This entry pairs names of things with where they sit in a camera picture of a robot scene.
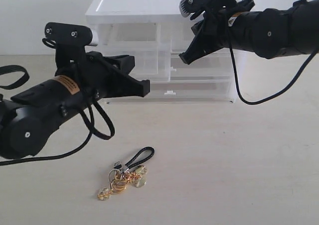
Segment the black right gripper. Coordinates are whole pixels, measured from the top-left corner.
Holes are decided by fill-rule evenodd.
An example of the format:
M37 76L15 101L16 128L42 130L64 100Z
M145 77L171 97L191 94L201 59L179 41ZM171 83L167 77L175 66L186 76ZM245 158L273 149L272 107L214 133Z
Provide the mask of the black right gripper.
M229 28L229 20L236 13L250 11L254 6L254 0L239 0L234 8L220 11L216 17L206 16L205 13L200 14L196 19L200 16L202 19L191 27L195 35L194 39L187 50L179 54L182 62L190 65L192 62L223 48L222 41L227 39L226 30Z

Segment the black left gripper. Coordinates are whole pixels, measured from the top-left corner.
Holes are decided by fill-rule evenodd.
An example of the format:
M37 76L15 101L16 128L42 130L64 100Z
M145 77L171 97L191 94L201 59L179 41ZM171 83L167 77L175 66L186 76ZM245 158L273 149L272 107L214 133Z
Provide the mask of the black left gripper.
M135 67L135 57L131 55L57 50L55 62L53 92L57 105L83 106L85 96L90 104L108 98L143 98L151 91L149 80L130 76Z

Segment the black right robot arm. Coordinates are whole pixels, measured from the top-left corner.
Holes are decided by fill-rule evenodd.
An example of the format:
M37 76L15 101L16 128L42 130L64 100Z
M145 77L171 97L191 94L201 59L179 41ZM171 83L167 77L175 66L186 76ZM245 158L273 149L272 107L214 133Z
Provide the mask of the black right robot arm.
M203 20L179 57L185 64L224 48L255 53L265 59L319 52L319 1L299 3L287 10L252 11L253 0L232 8L206 9Z

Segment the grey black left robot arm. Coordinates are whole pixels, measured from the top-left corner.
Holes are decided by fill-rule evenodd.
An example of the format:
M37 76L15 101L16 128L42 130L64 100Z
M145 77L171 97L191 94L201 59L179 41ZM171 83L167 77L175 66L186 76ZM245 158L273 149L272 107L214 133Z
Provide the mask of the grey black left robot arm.
M98 101L109 98L145 97L149 80L130 73L135 58L130 55L104 57L89 52L86 58L57 69L55 76L0 104L0 155L5 159L36 156L65 122L85 109L95 107L110 128L115 129Z

